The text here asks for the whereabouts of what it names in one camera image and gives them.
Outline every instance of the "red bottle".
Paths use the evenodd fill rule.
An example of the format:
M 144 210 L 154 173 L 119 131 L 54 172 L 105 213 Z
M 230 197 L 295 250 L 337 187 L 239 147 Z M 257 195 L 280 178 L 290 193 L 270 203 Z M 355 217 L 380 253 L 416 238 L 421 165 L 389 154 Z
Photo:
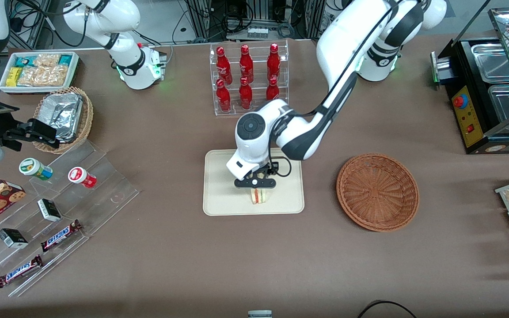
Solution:
M 270 45 L 270 55 L 266 60 L 266 68 L 268 72 L 266 77 L 270 80 L 273 76 L 280 78 L 280 56 L 278 55 L 278 44 L 272 43 Z
M 228 113 L 231 111 L 231 96 L 229 95 L 228 89 L 225 87 L 225 83 L 222 79 L 217 79 L 217 102 L 220 105 L 221 111 Z
M 241 96 L 241 107 L 243 109 L 251 109 L 251 102 L 253 101 L 253 90 L 249 85 L 248 79 L 244 76 L 241 78 L 239 95 Z
M 266 89 L 266 100 L 269 101 L 271 99 L 277 99 L 278 95 L 280 94 L 280 89 L 278 86 L 276 86 L 278 80 L 276 79 L 276 76 L 272 76 L 269 80 L 270 85 L 268 85 L 268 88 Z
M 231 75 L 231 64 L 225 56 L 225 50 L 222 47 L 216 49 L 217 52 L 217 73 L 225 84 L 231 85 L 233 76 Z
M 241 60 L 239 60 L 239 66 L 241 67 L 241 76 L 246 76 L 249 83 L 255 80 L 255 69 L 253 66 L 253 58 L 249 54 L 249 46 L 241 46 Z

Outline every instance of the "red button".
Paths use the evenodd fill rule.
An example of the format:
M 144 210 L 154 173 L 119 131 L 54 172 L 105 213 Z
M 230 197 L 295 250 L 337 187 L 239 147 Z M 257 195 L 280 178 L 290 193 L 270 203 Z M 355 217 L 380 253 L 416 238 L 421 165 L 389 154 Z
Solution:
M 459 96 L 459 97 L 457 97 L 457 98 L 455 98 L 455 99 L 453 100 L 453 105 L 454 105 L 455 107 L 457 107 L 457 108 L 459 108 L 459 107 L 463 106 L 463 103 L 464 103 L 464 99 L 463 99 L 463 97 L 461 97 L 461 96 Z

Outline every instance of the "wicker basket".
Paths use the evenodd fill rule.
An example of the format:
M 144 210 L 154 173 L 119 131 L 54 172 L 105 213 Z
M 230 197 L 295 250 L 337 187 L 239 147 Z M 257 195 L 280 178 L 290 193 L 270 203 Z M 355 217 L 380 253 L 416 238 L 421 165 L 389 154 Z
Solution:
M 51 93 L 50 95 L 65 93 L 77 93 L 81 95 L 81 97 L 84 99 L 84 103 L 82 105 L 82 113 L 80 114 L 80 122 L 78 124 L 76 132 L 76 140 L 69 144 L 60 144 L 60 147 L 58 147 L 58 149 L 54 149 L 53 147 L 50 147 L 49 145 L 43 143 L 33 142 L 34 146 L 40 151 L 46 151 L 60 155 L 62 153 L 65 153 L 65 151 L 74 147 L 75 145 L 84 142 L 87 136 L 89 135 L 89 131 L 91 129 L 91 121 L 93 120 L 93 106 L 91 105 L 91 100 L 89 100 L 89 98 L 87 97 L 83 90 L 76 87 L 68 87 L 66 89 L 61 89 L 59 91 Z M 35 118 L 38 117 L 38 113 L 41 110 L 41 105 L 42 101 L 38 103 L 38 107 L 34 111 Z
M 418 211 L 418 185 L 401 163 L 380 153 L 353 157 L 337 176 L 343 210 L 366 229 L 388 232 L 406 226 Z

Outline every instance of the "brown tablecloth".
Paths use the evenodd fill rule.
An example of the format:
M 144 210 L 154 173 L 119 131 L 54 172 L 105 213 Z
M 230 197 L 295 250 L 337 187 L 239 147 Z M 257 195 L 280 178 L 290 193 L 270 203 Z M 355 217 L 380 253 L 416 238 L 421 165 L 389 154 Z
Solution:
M 209 45 L 179 46 L 166 80 L 132 91 L 104 50 L 79 51 L 76 86 L 93 101 L 90 139 L 142 191 L 93 238 L 19 298 L 0 292 L 0 317 L 347 318 L 376 299 L 418 317 L 509 316 L 509 219 L 493 189 L 509 184 L 509 155 L 465 155 L 444 91 L 431 87 L 429 53 L 450 36 L 418 36 L 380 83 L 359 80 L 317 153 L 302 163 L 298 215 L 209 217 L 204 155 L 235 147 L 236 117 L 213 114 Z M 290 41 L 290 102 L 308 111 L 325 96 L 315 45 Z M 40 96 L 1 101 L 32 116 Z M 415 219 L 394 233 L 355 225 L 335 179 L 347 159 L 377 151 L 418 182 Z M 6 151 L 0 178 L 54 156 Z M 400 309 L 375 309 L 406 317 Z

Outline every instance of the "clear acrylic shelf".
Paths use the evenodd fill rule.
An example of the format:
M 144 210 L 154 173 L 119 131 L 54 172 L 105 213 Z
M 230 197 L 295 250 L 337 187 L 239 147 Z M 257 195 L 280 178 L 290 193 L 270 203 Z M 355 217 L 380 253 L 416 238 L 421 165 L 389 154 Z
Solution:
M 280 77 L 278 78 L 277 86 L 280 89 L 278 98 L 284 99 L 286 102 L 289 100 L 289 49 L 288 41 L 265 41 L 265 42 L 248 42 L 249 52 L 253 58 L 254 64 L 254 81 L 250 84 L 253 91 L 253 101 L 251 108 L 246 110 L 241 107 L 239 96 L 241 72 L 239 68 L 239 60 L 241 58 L 241 45 L 243 43 L 226 42 L 220 44 L 210 45 L 209 66 L 212 78 L 212 91 L 213 91 L 213 104 L 216 115 L 241 115 L 249 111 L 256 110 L 259 106 L 266 103 L 266 88 L 268 87 L 268 79 L 266 78 L 266 60 L 270 53 L 270 45 L 272 43 L 278 44 L 278 55 L 280 56 Z M 227 85 L 227 89 L 231 95 L 231 111 L 224 113 L 217 102 L 217 87 L 216 81 L 219 78 L 217 73 L 217 55 L 216 48 L 222 46 L 225 49 L 225 56 L 231 63 L 231 74 L 233 82 Z
M 139 194 L 109 163 L 105 153 L 89 141 L 68 150 L 49 166 L 54 171 L 52 178 L 47 181 L 31 178 L 24 186 L 27 196 L 18 202 L 22 205 L 0 216 L 0 229 L 18 229 L 29 242 L 20 250 L 7 247 L 0 239 L 0 276 L 12 272 L 37 254 L 41 255 L 44 263 L 42 268 L 33 269 L 2 288 L 8 296 L 20 296 L 26 292 Z M 67 173 L 76 166 L 97 177 L 98 182 L 93 189 L 68 180 Z M 54 201 L 62 215 L 59 222 L 43 219 L 37 205 L 42 198 Z M 76 219 L 83 228 L 43 254 L 40 243 Z

